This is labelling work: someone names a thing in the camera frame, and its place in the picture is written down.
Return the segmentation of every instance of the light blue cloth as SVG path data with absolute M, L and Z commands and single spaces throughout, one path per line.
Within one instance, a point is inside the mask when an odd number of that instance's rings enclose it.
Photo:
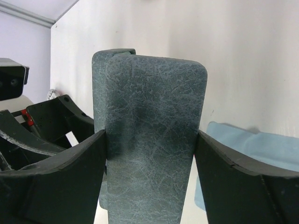
M 299 171 L 299 139 L 269 133 L 250 133 L 239 128 L 211 122 L 206 133 L 218 142 L 264 163 Z M 205 204 L 199 178 L 195 204 L 203 210 Z

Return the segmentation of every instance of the gray textured panel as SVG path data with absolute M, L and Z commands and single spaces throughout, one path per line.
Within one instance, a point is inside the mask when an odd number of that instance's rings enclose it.
M 101 189 L 100 189 L 99 204 L 100 204 L 101 208 L 106 209 L 106 210 L 108 209 L 108 203 L 107 203 L 107 177 L 106 177 L 105 173 L 103 175 L 102 185 L 101 185 Z
M 108 140 L 110 224 L 180 222 L 206 77 L 191 61 L 93 58 L 95 125 Z

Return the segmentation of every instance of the white surface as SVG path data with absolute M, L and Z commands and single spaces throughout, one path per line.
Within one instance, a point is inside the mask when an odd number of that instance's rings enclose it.
M 299 137 L 298 12 L 297 0 L 80 0 L 51 29 L 51 87 L 92 116 L 93 54 L 135 48 L 207 68 L 201 130 L 216 121 Z M 193 166 L 184 224 L 206 223 L 196 176 Z
M 49 19 L 57 20 L 77 0 L 3 0 Z
M 30 67 L 23 94 L 46 100 L 50 89 L 50 29 L 0 12 L 0 57 Z
M 8 99 L 0 101 L 0 111 L 9 110 L 9 112 L 13 113 L 16 111 L 24 110 L 27 106 L 32 105 L 32 101 L 28 99 L 28 97 L 21 95 L 15 99 Z

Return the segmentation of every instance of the black curved support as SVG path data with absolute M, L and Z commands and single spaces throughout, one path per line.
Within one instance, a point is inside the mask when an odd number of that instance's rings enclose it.
M 8 111 L 1 116 L 13 117 Z M 20 124 L 1 136 L 26 151 L 59 149 Z M 80 144 L 19 170 L 0 171 L 0 223 L 92 224 L 106 162 L 106 134 L 100 131 Z
M 93 56 L 95 130 L 107 132 L 111 224 L 180 223 L 207 72 L 197 62 L 113 49 Z
M 210 224 L 297 224 L 299 173 L 274 167 L 199 132 L 195 158 Z
M 0 170 L 18 170 L 64 150 L 28 132 L 8 110 L 0 112 L 0 153 L 3 156 Z M 5 161 L 9 164 L 7 168 L 4 168 Z
M 73 132 L 78 142 L 94 134 L 93 119 L 88 117 L 68 95 L 30 105 L 35 133 L 42 139 L 64 148 L 71 147 L 66 134 Z

